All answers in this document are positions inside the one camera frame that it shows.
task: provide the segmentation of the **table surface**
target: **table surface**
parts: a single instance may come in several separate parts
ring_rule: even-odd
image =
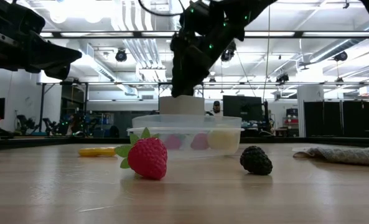
[[[78,157],[91,146],[0,151],[0,223],[369,223],[369,167],[292,157],[310,144],[260,144],[269,176],[247,174],[240,149],[169,161],[162,181]]]

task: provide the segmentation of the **blackberry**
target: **blackberry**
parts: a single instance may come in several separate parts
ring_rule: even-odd
[[[273,169],[269,157],[257,146],[246,148],[242,152],[240,163],[245,170],[256,175],[269,175]]]

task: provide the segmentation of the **plastic container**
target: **plastic container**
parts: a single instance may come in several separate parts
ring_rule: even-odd
[[[132,120],[129,133],[145,127],[168,149],[169,159],[231,155],[238,150],[241,118],[195,115],[149,115]]]

